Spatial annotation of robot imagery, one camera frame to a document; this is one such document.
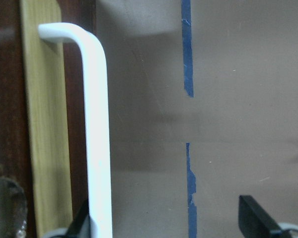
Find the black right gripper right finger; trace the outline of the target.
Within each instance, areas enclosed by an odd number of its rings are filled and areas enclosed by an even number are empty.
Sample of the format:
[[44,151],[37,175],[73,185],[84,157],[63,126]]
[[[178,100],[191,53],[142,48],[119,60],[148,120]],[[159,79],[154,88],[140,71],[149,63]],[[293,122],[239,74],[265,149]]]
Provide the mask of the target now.
[[238,227],[245,238],[280,238],[282,229],[251,195],[240,195]]

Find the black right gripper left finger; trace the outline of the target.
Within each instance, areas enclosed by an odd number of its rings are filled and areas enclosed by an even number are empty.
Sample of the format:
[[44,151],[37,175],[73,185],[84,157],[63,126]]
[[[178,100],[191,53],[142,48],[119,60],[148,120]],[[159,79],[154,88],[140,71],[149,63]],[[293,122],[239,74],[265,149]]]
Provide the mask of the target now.
[[88,200],[85,200],[79,209],[74,220],[70,224],[67,232],[67,238],[90,238],[90,216]]

